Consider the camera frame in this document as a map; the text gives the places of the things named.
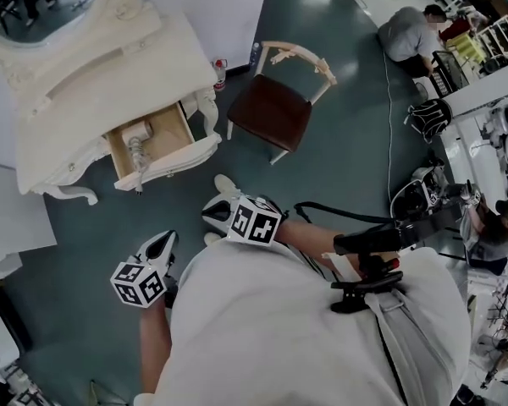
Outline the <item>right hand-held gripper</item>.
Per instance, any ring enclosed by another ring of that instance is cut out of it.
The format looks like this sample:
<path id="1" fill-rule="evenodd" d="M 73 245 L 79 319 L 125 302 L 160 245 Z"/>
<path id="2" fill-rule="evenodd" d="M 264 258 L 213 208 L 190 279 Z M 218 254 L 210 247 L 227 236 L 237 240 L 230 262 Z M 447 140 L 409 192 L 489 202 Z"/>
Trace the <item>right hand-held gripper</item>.
<path id="1" fill-rule="evenodd" d="M 271 244 L 281 221 L 281 214 L 264 199 L 242 195 L 232 216 L 213 217 L 205 215 L 230 215 L 231 202 L 214 197 L 202 209 L 202 219 L 216 229 L 228 229 L 227 240 L 241 244 Z"/>

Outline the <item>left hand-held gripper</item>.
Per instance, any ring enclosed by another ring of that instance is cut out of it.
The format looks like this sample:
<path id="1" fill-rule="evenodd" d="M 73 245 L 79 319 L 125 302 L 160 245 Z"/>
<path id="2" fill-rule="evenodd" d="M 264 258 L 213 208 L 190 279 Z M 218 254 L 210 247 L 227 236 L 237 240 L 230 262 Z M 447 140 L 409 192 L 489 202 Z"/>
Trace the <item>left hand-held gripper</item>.
<path id="1" fill-rule="evenodd" d="M 168 271 L 174 264 L 176 243 L 176 232 L 159 233 L 119 263 L 110 283 L 123 304 L 149 308 L 163 298 L 168 308 L 173 306 L 177 281 Z"/>

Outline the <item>large cream wooden drawer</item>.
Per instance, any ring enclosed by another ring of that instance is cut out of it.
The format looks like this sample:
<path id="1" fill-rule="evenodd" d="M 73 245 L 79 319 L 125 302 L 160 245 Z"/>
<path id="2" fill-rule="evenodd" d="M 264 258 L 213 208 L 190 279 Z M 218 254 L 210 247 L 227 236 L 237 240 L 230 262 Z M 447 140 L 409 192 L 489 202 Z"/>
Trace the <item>large cream wooden drawer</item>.
<path id="1" fill-rule="evenodd" d="M 185 107 L 180 101 L 109 131 L 106 139 L 118 178 L 114 188 L 135 191 L 136 173 L 123 142 L 122 131 L 142 120 L 148 121 L 153 130 L 151 139 L 143 143 L 152 160 L 143 175 L 143 185 L 156 178 L 172 177 L 208 160 L 222 141 L 221 136 L 215 132 L 218 108 L 213 100 L 202 103 L 201 114 L 204 117 L 206 136 L 199 140 L 191 132 Z"/>

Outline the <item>white hair dryer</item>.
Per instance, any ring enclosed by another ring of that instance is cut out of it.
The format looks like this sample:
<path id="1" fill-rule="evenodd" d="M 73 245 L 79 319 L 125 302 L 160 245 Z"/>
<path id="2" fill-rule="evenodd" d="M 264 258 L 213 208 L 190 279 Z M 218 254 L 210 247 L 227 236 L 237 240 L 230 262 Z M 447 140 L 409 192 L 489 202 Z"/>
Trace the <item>white hair dryer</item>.
<path id="1" fill-rule="evenodd" d="M 141 195 L 143 192 L 143 175 L 152 162 L 149 154 L 143 147 L 143 143 L 151 139 L 152 136 L 152 126 L 146 120 L 133 124 L 122 131 L 122 139 L 136 173 L 135 192 L 138 195 Z"/>

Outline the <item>cream ornate dressing table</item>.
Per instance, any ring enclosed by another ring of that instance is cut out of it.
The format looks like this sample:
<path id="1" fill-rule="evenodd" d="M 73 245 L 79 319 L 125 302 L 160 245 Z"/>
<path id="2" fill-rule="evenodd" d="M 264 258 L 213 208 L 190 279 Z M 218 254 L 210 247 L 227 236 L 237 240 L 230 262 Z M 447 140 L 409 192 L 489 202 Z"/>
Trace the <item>cream ornate dressing table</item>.
<path id="1" fill-rule="evenodd" d="M 0 38 L 0 69 L 14 98 L 21 194 L 60 200 L 97 195 L 43 184 L 94 139 L 181 102 L 191 132 L 206 136 L 203 102 L 217 76 L 188 19 L 150 0 L 94 0 L 84 17 L 36 44 Z"/>

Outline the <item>person's right shoe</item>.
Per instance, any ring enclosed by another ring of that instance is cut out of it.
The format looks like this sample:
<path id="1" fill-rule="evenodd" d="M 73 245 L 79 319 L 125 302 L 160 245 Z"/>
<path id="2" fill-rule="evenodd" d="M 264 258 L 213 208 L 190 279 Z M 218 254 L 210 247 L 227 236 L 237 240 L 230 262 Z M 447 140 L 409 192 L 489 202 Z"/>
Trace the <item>person's right shoe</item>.
<path id="1" fill-rule="evenodd" d="M 213 179 L 213 183 L 220 195 L 231 198 L 239 197 L 242 195 L 240 189 L 235 185 L 235 183 L 224 174 L 217 174 Z"/>

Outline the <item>wooden chair brown seat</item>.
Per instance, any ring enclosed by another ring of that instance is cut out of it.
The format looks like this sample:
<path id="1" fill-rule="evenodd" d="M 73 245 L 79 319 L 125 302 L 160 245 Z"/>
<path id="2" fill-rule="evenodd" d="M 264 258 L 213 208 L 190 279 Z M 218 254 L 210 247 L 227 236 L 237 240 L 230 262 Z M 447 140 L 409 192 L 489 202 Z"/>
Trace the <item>wooden chair brown seat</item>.
<path id="1" fill-rule="evenodd" d="M 311 98 L 305 98 L 298 91 L 262 72 L 267 60 L 276 65 L 288 58 L 299 58 L 311 64 L 314 73 L 324 77 L 322 86 Z M 285 41 L 263 41 L 254 77 L 227 112 L 226 138 L 231 140 L 234 128 L 238 127 L 279 148 L 280 153 L 269 161 L 274 165 L 297 150 L 313 106 L 335 85 L 337 79 L 329 64 L 314 52 Z"/>

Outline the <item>red cap plastic bottle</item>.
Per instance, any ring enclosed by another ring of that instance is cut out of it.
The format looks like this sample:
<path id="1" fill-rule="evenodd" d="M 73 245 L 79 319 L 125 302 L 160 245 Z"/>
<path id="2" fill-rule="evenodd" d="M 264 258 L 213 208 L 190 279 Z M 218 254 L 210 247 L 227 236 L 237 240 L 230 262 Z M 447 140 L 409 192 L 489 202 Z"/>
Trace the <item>red cap plastic bottle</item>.
<path id="1" fill-rule="evenodd" d="M 215 91 L 221 91 L 225 87 L 226 71 L 228 68 L 228 61 L 224 58 L 216 58 L 213 61 L 213 69 L 217 75 L 217 82 L 214 84 Z"/>

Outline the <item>person's white shirt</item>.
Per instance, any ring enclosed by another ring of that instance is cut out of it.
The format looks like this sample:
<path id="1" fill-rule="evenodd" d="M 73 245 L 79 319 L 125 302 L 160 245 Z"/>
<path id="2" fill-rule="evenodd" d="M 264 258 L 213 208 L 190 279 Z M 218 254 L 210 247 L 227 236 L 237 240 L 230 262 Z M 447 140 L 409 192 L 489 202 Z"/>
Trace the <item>person's white shirt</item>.
<path id="1" fill-rule="evenodd" d="M 434 250 L 400 270 L 391 293 L 338 314 L 341 293 L 283 245 L 209 245 L 179 280 L 170 356 L 135 406 L 449 406 L 466 306 Z"/>

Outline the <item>white shelf cabinet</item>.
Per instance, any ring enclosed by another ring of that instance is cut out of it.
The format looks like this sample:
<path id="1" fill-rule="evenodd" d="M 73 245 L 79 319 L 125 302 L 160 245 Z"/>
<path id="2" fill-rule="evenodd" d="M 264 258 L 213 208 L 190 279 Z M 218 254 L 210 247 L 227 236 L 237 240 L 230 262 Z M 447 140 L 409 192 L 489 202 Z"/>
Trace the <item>white shelf cabinet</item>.
<path id="1" fill-rule="evenodd" d="M 57 244 L 42 196 L 19 192 L 13 99 L 0 74 L 0 280 L 22 267 L 19 254 Z"/>

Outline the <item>white black helmet device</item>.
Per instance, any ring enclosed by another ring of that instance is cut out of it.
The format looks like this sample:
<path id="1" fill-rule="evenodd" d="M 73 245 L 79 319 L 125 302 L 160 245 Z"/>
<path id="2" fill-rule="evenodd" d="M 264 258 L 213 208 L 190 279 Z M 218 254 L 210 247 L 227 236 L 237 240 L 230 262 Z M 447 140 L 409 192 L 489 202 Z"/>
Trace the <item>white black helmet device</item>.
<path id="1" fill-rule="evenodd" d="M 415 221 L 440 211 L 450 202 L 446 194 L 448 184 L 444 162 L 437 157 L 428 160 L 395 194 L 390 202 L 390 216 L 399 221 Z"/>

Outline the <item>black white backpack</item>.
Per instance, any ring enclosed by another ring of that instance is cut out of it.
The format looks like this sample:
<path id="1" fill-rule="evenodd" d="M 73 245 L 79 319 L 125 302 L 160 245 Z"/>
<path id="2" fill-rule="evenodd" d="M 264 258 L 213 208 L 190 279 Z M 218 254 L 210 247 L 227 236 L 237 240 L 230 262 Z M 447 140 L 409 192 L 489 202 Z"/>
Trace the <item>black white backpack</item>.
<path id="1" fill-rule="evenodd" d="M 404 125 L 416 130 L 427 144 L 431 144 L 436 135 L 440 135 L 453 119 L 453 113 L 446 101 L 440 98 L 426 100 L 420 105 L 410 106 Z"/>

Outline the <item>black laptop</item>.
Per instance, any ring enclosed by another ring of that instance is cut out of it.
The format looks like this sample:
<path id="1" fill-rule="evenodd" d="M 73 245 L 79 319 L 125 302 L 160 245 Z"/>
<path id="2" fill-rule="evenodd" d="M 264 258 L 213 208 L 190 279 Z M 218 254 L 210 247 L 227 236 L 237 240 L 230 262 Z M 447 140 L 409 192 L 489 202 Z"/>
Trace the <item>black laptop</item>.
<path id="1" fill-rule="evenodd" d="M 433 74 L 430 80 L 439 97 L 446 97 L 469 86 L 469 81 L 452 52 L 435 51 L 432 63 Z"/>

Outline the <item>white desk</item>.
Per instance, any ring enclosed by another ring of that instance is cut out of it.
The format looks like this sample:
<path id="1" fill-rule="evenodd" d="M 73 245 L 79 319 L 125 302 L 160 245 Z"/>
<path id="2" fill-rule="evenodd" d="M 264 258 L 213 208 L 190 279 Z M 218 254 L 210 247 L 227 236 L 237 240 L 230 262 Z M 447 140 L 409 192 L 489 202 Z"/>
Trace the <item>white desk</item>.
<path id="1" fill-rule="evenodd" d="M 488 146 L 497 156 L 500 167 L 508 167 L 508 86 L 477 82 L 444 99 L 452 119 L 448 126 L 466 147 L 472 160 Z"/>

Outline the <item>yellow crate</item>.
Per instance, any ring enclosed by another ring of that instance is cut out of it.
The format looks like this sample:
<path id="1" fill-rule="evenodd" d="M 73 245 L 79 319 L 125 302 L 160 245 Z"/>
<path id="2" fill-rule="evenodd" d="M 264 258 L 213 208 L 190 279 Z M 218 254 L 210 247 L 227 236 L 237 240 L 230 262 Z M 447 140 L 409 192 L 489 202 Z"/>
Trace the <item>yellow crate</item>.
<path id="1" fill-rule="evenodd" d="M 475 58 L 478 55 L 477 43 L 468 32 L 462 33 L 446 42 L 448 48 L 455 48 L 462 57 Z"/>

